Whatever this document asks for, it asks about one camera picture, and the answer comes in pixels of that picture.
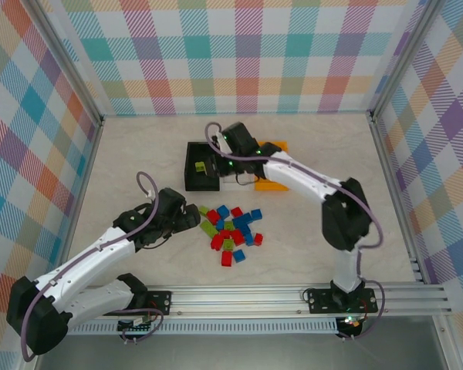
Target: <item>red block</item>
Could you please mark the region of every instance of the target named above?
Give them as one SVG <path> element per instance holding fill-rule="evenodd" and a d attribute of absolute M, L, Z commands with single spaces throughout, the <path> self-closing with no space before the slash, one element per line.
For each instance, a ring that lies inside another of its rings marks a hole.
<path fill-rule="evenodd" d="M 240 207 L 236 207 L 234 209 L 232 209 L 231 211 L 231 215 L 233 217 L 240 217 L 241 215 L 243 215 L 244 213 L 242 212 L 242 210 L 240 209 Z"/>
<path fill-rule="evenodd" d="M 229 239 L 230 237 L 232 237 L 230 235 L 230 230 L 220 230 L 219 234 L 223 236 L 224 239 Z"/>
<path fill-rule="evenodd" d="M 225 241 L 223 236 L 221 236 L 220 234 L 216 234 L 215 236 L 213 236 L 213 239 L 211 240 L 211 249 L 219 251 L 223 246 L 223 241 Z"/>
<path fill-rule="evenodd" d="M 254 237 L 254 244 L 259 246 L 262 244 L 262 239 L 264 239 L 264 237 L 262 236 L 262 234 L 256 234 L 255 237 Z"/>
<path fill-rule="evenodd" d="M 233 252 L 223 251 L 223 254 L 221 255 L 221 265 L 225 267 L 231 267 L 232 259 L 233 259 Z"/>
<path fill-rule="evenodd" d="M 221 219 L 221 217 L 219 216 L 218 212 L 216 212 L 216 210 L 210 210 L 209 212 L 207 212 L 206 217 L 213 225 L 216 225 L 218 221 L 220 221 Z"/>
<path fill-rule="evenodd" d="M 233 230 L 230 232 L 231 237 L 233 238 L 233 241 L 235 242 L 235 245 L 238 247 L 240 244 L 245 243 L 245 238 L 242 234 L 242 232 L 239 229 Z"/>

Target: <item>lime green block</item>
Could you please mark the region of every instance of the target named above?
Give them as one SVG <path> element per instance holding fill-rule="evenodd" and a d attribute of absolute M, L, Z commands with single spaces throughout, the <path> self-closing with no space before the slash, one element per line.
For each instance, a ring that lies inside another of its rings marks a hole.
<path fill-rule="evenodd" d="M 203 216 L 205 216 L 209 212 L 209 208 L 206 206 L 200 206 L 199 207 L 199 213 Z"/>
<path fill-rule="evenodd" d="M 218 234 L 218 231 L 216 230 L 216 227 L 213 226 L 211 222 L 208 220 L 204 221 L 201 225 L 201 229 L 204 230 L 204 232 L 212 239 L 213 236 Z"/>
<path fill-rule="evenodd" d="M 195 172 L 206 172 L 206 166 L 204 165 L 204 162 L 195 163 Z"/>
<path fill-rule="evenodd" d="M 234 230 L 233 221 L 225 221 L 225 230 Z"/>
<path fill-rule="evenodd" d="M 225 251 L 233 251 L 233 247 L 235 246 L 235 243 L 233 243 L 233 240 L 231 239 L 225 239 L 223 242 L 223 249 Z"/>

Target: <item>plaid wallpaper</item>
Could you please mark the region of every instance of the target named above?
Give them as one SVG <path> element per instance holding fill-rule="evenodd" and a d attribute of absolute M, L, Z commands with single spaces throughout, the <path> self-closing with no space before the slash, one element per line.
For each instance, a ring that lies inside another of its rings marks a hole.
<path fill-rule="evenodd" d="M 6 324 L 12 283 L 51 269 L 95 123 L 19 0 L 0 1 L 0 370 L 19 358 Z"/>
<path fill-rule="evenodd" d="M 448 0 L 379 121 L 431 280 L 463 355 L 463 0 Z"/>
<path fill-rule="evenodd" d="M 400 16 L 417 2 L 42 3 L 104 111 L 137 115 L 365 111 Z"/>

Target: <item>white floor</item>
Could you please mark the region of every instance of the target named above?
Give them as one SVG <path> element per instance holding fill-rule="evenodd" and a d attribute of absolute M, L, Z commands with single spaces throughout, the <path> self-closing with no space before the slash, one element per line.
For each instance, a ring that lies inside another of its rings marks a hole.
<path fill-rule="evenodd" d="M 222 267 L 221 253 L 196 227 L 163 247 L 140 251 L 112 266 L 97 284 L 131 272 L 148 285 L 304 284 L 333 278 L 335 250 L 321 234 L 320 206 L 297 193 L 184 191 L 187 141 L 204 139 L 204 126 L 242 121 L 257 140 L 285 140 L 293 158 L 345 180 L 358 179 L 384 228 L 384 245 L 363 254 L 362 272 L 378 281 L 412 281 L 407 250 L 364 115 L 169 116 L 108 119 L 80 214 L 70 257 L 99 237 L 120 213 L 144 203 L 135 175 L 147 171 L 160 188 L 171 187 L 188 203 L 261 208 L 252 231 L 261 247 L 246 247 L 247 259 Z M 377 239 L 371 230 L 369 242 Z"/>

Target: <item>orange block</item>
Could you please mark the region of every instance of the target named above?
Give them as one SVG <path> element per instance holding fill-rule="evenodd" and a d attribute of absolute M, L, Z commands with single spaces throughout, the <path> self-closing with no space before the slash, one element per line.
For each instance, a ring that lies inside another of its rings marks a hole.
<path fill-rule="evenodd" d="M 266 141 L 259 141 L 259 145 L 262 145 L 264 143 L 266 143 Z M 270 143 L 273 143 L 279 146 L 282 150 L 288 153 L 288 145 L 286 144 L 286 141 L 271 141 Z M 285 187 L 282 184 L 275 183 L 273 181 L 259 179 L 259 181 L 255 183 L 254 190 L 257 190 L 257 191 L 286 191 L 288 190 L 288 187 Z"/>

